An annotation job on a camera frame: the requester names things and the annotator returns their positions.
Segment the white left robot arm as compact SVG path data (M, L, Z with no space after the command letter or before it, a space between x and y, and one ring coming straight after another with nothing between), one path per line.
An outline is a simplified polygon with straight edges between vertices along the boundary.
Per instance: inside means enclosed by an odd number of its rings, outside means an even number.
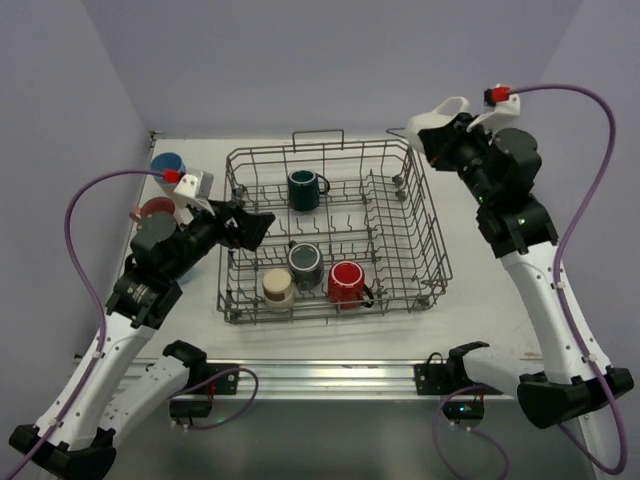
M124 273L98 307L98 332L73 376L36 423L12 433L10 445L57 478L104 478L118 444L157 405L203 385L206 353L177 340L129 389L117 390L179 300L179 279L216 245L255 251L275 220L234 202L213 201L193 214L185 228L166 212L140 220Z

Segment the light blue faceted mug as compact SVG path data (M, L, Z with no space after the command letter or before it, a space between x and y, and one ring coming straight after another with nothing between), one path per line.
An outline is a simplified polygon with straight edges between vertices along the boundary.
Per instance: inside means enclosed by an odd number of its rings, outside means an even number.
M179 285L185 285L193 280L196 275L196 268L191 267L187 271L185 271L178 279L177 282Z

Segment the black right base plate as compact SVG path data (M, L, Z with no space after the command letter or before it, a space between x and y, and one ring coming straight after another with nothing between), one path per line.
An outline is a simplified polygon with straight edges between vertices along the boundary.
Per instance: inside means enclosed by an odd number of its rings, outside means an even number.
M440 352L433 352L426 360L413 365L413 381L419 396L448 395L470 385L454 372Z

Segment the dark grey mug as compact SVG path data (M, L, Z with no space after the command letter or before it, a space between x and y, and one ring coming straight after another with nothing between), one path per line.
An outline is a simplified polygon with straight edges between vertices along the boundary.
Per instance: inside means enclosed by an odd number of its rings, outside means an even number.
M316 245L292 244L287 262L293 281L301 290L311 290L322 282L324 260L322 252Z

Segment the red mug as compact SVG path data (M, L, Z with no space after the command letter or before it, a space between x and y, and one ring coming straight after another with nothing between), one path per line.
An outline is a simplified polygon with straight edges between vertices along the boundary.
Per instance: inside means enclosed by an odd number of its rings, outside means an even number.
M366 275L360 264L343 260L331 266L328 298L338 310L371 308L374 305L373 293L366 285Z

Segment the blue plastic tumbler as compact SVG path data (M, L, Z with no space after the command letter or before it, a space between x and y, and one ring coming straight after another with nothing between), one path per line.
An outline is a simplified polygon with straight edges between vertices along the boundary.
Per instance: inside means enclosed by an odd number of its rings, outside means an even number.
M174 152L155 156L149 164L149 169L155 172L154 180L166 194L174 192L179 180L186 173L182 157Z

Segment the left black controller box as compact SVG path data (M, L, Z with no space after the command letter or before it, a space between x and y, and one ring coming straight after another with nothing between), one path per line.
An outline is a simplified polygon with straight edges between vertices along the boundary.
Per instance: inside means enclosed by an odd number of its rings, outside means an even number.
M169 415L176 423L193 424L194 419L207 418L212 411L209 400L176 400L169 403Z

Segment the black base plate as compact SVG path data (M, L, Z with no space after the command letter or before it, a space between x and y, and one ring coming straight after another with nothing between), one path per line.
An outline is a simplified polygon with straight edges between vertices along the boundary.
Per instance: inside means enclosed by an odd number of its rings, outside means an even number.
M190 369L185 387L173 394L179 395L235 395L238 384L236 363L209 363L204 361Z
M413 381L419 396L448 395L470 385L454 372L440 352L433 352L426 360L413 365Z

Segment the pink ghost pattern mug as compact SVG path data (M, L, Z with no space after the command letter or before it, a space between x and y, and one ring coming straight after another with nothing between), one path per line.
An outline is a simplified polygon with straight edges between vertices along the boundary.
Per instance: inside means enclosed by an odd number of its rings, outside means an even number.
M156 213L167 213L174 217L175 211L175 203L170 198L158 196L149 199L141 206L134 207L129 212L129 217L134 224L134 228L137 229L144 218Z

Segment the dark green mug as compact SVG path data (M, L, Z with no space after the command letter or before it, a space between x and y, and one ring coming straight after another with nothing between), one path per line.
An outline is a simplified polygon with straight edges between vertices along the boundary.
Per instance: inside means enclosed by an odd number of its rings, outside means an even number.
M309 212L320 205L322 195L329 193L330 182L312 170L296 170L288 174L288 205L298 212Z

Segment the white faceted ceramic mug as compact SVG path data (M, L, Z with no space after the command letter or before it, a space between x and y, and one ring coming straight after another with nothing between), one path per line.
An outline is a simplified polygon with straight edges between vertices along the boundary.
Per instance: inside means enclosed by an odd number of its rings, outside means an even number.
M469 101L462 96L448 97L433 110L413 116L404 128L404 137L410 146L425 154L424 142L419 133L423 130L433 131L448 125L459 113L469 112Z

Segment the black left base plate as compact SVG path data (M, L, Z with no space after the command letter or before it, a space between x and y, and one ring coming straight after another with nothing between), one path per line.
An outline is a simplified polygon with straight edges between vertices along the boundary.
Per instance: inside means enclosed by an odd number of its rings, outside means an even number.
M204 361L190 369L185 387L173 394L179 395L235 395L238 384L236 363L209 363Z

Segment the black controller box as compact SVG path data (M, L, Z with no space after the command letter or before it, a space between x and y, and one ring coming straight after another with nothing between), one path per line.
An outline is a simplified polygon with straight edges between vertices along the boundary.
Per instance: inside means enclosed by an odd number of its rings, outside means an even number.
M194 419L207 418L212 411L209 400L176 400L169 403L169 415L176 423L193 424Z
M476 427L484 418L485 404L478 397L452 400L442 407L442 413L449 422Z

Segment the right black controller box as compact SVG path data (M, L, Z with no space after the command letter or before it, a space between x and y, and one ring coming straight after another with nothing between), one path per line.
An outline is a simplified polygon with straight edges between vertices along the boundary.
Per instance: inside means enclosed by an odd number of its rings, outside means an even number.
M476 427L484 418L485 404L478 397L452 400L442 407L442 413L449 422Z

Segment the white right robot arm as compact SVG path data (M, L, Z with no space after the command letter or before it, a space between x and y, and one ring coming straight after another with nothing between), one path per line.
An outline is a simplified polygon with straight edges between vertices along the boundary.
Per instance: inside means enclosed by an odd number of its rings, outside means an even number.
M554 260L558 234L531 192L541 167L536 139L517 128L488 133L460 112L428 120L411 143L432 168L456 173L477 201L479 230L514 282L542 355L528 364L482 341L461 345L447 362L452 386L486 385L514 396L539 429L599 410L609 395L632 390L631 372L613 366L602 351L565 268Z

